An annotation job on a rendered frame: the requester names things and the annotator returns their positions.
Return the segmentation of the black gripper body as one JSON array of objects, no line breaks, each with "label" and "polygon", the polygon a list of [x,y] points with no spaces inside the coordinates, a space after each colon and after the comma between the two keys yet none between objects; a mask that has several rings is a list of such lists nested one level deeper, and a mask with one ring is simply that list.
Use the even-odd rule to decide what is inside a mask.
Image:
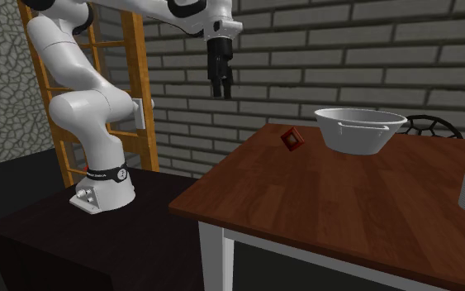
[{"label": "black gripper body", "polygon": [[207,76],[210,80],[233,81],[228,62],[233,59],[232,40],[225,37],[212,38],[206,43]]}]

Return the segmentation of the wooden ladder shelf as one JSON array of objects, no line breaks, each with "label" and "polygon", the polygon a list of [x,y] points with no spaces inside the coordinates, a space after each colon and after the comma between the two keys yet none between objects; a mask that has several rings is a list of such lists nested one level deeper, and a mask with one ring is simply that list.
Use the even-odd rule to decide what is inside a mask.
[{"label": "wooden ladder shelf", "polygon": [[[82,44],[81,47],[91,51],[97,72],[102,71],[102,57],[98,55],[99,50],[109,47],[123,47],[126,50],[126,62],[130,79],[130,89],[127,92],[132,98],[142,100],[141,116],[145,120],[145,127],[143,129],[138,128],[134,132],[115,131],[109,123],[106,124],[106,127],[110,134],[122,141],[124,151],[140,156],[140,167],[142,169],[158,171],[159,162],[142,17],[133,12],[122,12],[121,26],[124,33],[123,40],[96,41],[94,30],[97,25],[91,25],[88,28],[88,43]],[[85,176],[85,172],[74,165],[72,144],[77,143],[78,138],[56,126],[52,120],[49,120],[48,123],[64,186],[68,188]]]}]

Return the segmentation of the brown wooden table white legs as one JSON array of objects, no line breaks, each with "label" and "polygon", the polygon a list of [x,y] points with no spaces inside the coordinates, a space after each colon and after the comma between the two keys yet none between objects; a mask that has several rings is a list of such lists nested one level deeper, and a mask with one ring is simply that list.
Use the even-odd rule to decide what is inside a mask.
[{"label": "brown wooden table white legs", "polygon": [[232,291],[242,242],[404,291],[465,291],[465,139],[395,135],[375,155],[267,124],[174,199],[198,222],[206,291]]}]

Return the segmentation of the dark robot stand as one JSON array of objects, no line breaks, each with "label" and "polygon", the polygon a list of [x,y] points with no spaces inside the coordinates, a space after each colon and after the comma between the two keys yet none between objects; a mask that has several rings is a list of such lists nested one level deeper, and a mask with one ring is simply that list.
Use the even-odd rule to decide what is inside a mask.
[{"label": "dark robot stand", "polygon": [[204,291],[197,222],[168,211],[193,178],[132,169],[135,199],[88,214],[69,187],[0,219],[8,291]]}]

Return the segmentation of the small red square frame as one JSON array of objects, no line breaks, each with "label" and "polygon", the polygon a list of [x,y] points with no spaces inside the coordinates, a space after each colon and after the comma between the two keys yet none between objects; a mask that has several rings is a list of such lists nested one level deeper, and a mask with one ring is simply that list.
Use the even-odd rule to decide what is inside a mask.
[{"label": "small red square frame", "polygon": [[282,134],[280,138],[289,151],[294,151],[305,143],[301,134],[294,126]]}]

